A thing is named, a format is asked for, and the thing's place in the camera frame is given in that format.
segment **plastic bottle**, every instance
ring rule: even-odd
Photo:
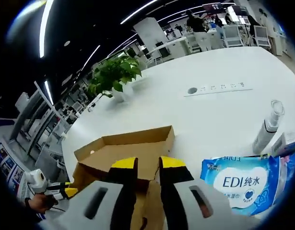
[[[260,154],[268,145],[278,129],[280,117],[285,114],[282,102],[273,100],[271,101],[271,106],[271,115],[263,121],[261,129],[253,143],[253,152],[255,154]]]

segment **person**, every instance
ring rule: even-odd
[[[225,15],[225,21],[226,21],[227,25],[232,25],[232,24],[234,24],[233,21],[230,19],[230,14],[229,14],[229,13],[227,13],[227,14]]]
[[[271,18],[268,17],[263,9],[259,9],[260,24],[267,28],[268,38],[271,44],[271,53],[275,54],[275,31]]]
[[[224,39],[224,31],[222,28],[224,25],[223,25],[221,19],[219,19],[218,15],[215,15],[214,24],[216,25],[215,29],[219,33],[220,38]]]
[[[194,17],[192,12],[189,10],[186,11],[186,14],[189,16],[189,19],[187,20],[187,26],[192,28],[195,39],[199,44],[201,50],[211,50],[210,39],[205,30],[203,19],[199,17]]]
[[[176,24],[175,25],[175,29],[178,29],[179,31],[180,31],[180,33],[182,34],[182,32],[183,32],[183,28],[182,28],[182,26],[181,25],[178,25],[178,24]]]
[[[255,25],[260,26],[260,24],[251,15],[248,15],[248,22],[250,23],[250,26],[249,26],[249,34],[252,37],[255,37],[254,26]]]

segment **office floor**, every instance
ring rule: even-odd
[[[282,61],[294,74],[295,74],[295,61],[291,59],[288,55],[283,53],[282,56],[276,56],[280,61]]]

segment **power outlet strip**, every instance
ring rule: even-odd
[[[210,94],[210,93],[245,91],[245,90],[252,90],[252,89],[253,88],[249,87],[247,84],[243,82],[211,85],[211,86],[205,85],[205,86],[201,86],[200,88],[193,87],[191,88],[191,90],[189,89],[185,97]]]

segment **round cable hole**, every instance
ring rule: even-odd
[[[195,87],[188,89],[188,94],[194,94],[196,92],[197,92],[197,88]]]

